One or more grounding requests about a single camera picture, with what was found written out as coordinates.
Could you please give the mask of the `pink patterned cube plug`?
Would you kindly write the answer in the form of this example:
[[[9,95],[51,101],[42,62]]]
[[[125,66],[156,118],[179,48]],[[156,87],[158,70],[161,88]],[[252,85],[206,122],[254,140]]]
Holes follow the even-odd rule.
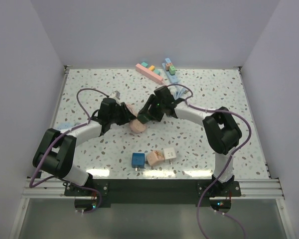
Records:
[[[165,158],[161,151],[155,150],[146,155],[146,160],[150,166],[157,166],[164,162]]]

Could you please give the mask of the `pink power strip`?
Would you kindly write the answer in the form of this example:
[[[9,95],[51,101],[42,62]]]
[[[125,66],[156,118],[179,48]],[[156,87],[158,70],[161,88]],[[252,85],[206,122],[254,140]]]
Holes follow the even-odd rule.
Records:
[[[150,80],[154,81],[155,83],[159,85],[164,84],[164,79],[161,75],[155,74],[153,71],[149,70],[148,68],[145,68],[141,65],[141,63],[138,63],[136,65],[136,71],[142,74],[143,76],[149,78]]]

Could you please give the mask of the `white cube plug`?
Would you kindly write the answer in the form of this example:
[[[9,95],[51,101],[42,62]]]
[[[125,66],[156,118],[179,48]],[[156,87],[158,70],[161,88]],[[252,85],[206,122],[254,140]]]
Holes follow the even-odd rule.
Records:
[[[164,148],[163,156],[165,160],[168,160],[170,164],[177,158],[176,150],[174,147]]]

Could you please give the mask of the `blue round socket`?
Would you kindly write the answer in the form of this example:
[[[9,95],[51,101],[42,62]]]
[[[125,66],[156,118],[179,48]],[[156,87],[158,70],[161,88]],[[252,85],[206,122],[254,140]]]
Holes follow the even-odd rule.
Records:
[[[57,130],[62,130],[62,129],[72,128],[72,127],[74,127],[74,126],[75,126],[74,123],[70,123],[70,122],[62,122],[62,123],[60,123],[60,124],[58,124],[58,125],[56,126],[56,129],[57,129]]]

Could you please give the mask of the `yellow cube plug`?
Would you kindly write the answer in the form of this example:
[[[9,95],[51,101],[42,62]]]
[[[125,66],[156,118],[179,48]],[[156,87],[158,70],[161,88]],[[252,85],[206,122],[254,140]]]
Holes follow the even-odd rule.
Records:
[[[154,65],[151,65],[151,66],[149,67],[149,70],[154,71],[154,70],[155,70],[155,66],[154,66]]]

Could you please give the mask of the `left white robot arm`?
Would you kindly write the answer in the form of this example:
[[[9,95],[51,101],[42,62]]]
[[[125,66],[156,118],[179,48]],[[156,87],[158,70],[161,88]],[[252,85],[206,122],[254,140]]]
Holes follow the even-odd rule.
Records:
[[[125,103],[104,98],[87,122],[65,130],[50,128],[45,132],[32,161],[35,173],[47,172],[75,184],[81,195],[89,195],[93,191],[92,176],[73,164],[76,147],[103,136],[112,124],[124,125],[136,118]]]

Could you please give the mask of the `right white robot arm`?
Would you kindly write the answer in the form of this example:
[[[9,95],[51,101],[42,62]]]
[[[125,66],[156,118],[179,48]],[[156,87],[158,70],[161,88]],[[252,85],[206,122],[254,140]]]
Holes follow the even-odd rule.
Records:
[[[202,126],[208,143],[215,151],[215,169],[212,190],[222,196],[229,191],[229,182],[234,180],[233,162],[228,162],[230,155],[239,144],[242,132],[226,107],[200,110],[190,106],[185,99],[175,99],[167,86],[160,87],[150,95],[137,119],[145,124],[149,121],[161,121],[162,117],[188,120]]]

